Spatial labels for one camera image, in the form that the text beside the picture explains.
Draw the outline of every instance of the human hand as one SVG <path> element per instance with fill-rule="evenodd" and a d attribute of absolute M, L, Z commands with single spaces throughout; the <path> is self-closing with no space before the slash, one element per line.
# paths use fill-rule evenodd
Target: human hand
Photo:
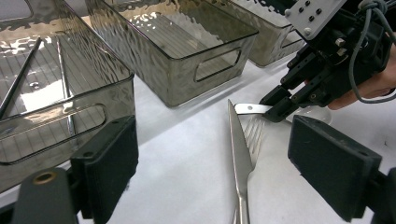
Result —
<path fill-rule="evenodd" d="M 361 97 L 372 99 L 388 94 L 391 89 L 396 87 L 396 47 L 390 49 L 387 67 L 381 73 L 375 74 L 358 86 Z M 348 91 L 338 99 L 329 103 L 328 107 L 332 110 L 341 109 L 351 105 L 358 100 L 353 90 Z"/>

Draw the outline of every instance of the white table surface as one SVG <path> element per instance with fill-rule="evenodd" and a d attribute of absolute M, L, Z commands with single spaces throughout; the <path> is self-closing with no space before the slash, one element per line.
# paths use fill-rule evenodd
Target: white table surface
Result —
<path fill-rule="evenodd" d="M 109 223 L 230 224 L 236 205 L 227 101 L 258 103 L 287 73 L 291 56 L 265 68 L 247 62 L 241 77 L 177 108 L 134 79 L 139 164 Z M 356 103 L 332 112 L 332 126 L 396 166 L 395 102 Z M 271 124 L 248 181 L 251 223 L 345 223 L 287 157 L 290 123 Z M 370 223 L 366 209 L 363 219 Z"/>

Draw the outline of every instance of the gray translucent bin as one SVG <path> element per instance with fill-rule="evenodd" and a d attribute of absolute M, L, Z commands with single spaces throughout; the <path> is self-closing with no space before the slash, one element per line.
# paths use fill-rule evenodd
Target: gray translucent bin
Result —
<path fill-rule="evenodd" d="M 257 34 L 206 1 L 86 2 L 95 31 L 167 106 L 239 76 Z"/>
<path fill-rule="evenodd" d="M 29 5 L 31 17 L 0 22 L 0 103 L 28 61 L 0 121 L 0 192 L 134 115 L 133 73 L 106 43 L 64 1 Z"/>
<path fill-rule="evenodd" d="M 259 30 L 248 58 L 264 67 L 301 49 L 304 41 L 284 17 L 292 0 L 211 0 L 217 8 Z"/>

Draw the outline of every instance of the cable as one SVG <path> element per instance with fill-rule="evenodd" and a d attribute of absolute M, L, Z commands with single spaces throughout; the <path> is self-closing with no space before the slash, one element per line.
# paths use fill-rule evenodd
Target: cable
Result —
<path fill-rule="evenodd" d="M 382 1 L 382 0 L 374 0 L 374 1 L 367 1 L 364 0 L 359 4 L 360 11 L 366 11 L 366 18 L 363 26 L 363 30 L 361 31 L 361 37 L 359 38 L 358 43 L 356 44 L 356 47 L 353 49 L 352 56 L 349 62 L 349 67 L 348 67 L 348 76 L 349 76 L 349 82 L 350 86 L 352 87 L 353 92 L 355 93 L 356 97 L 358 98 L 359 101 L 365 103 L 365 104 L 380 104 L 380 103 L 385 103 L 391 100 L 396 99 L 396 94 L 393 94 L 390 97 L 387 97 L 385 99 L 380 99 L 380 100 L 366 100 L 361 97 L 361 94 L 359 93 L 358 87 L 355 82 L 354 78 L 354 66 L 355 66 L 355 61 L 356 57 L 358 56 L 359 50 L 361 48 L 361 43 L 364 40 L 364 37 L 367 35 L 367 31 L 369 29 L 370 21 L 372 18 L 372 11 L 375 12 L 375 14 L 378 16 L 379 20 L 381 21 L 382 25 L 385 28 L 385 31 L 388 33 L 391 41 L 393 42 L 393 45 L 396 46 L 396 36 L 393 33 L 392 29 L 390 28 L 387 19 L 385 18 L 384 14 L 388 9 L 387 4 Z"/>

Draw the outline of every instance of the knife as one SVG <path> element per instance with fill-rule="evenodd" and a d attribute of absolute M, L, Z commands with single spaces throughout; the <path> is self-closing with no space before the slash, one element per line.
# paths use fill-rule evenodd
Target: knife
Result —
<path fill-rule="evenodd" d="M 253 171 L 253 166 L 241 122 L 230 100 L 228 112 L 233 149 L 233 172 L 238 195 L 238 219 L 240 224 L 248 224 L 248 176 Z"/>

